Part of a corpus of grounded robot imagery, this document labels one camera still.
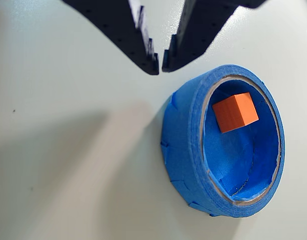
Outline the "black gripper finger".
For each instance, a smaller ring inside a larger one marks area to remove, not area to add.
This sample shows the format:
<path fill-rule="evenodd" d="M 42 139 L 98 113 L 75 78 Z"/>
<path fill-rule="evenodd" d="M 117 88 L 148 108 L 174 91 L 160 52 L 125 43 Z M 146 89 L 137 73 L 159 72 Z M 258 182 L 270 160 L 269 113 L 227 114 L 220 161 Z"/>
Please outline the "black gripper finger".
<path fill-rule="evenodd" d="M 227 20 L 241 6 L 258 8 L 263 0 L 186 0 L 176 34 L 164 51 L 162 71 L 173 72 L 203 55 Z"/>
<path fill-rule="evenodd" d="M 158 54 L 149 37 L 145 7 L 138 0 L 65 0 L 100 29 L 133 63 L 159 74 Z"/>

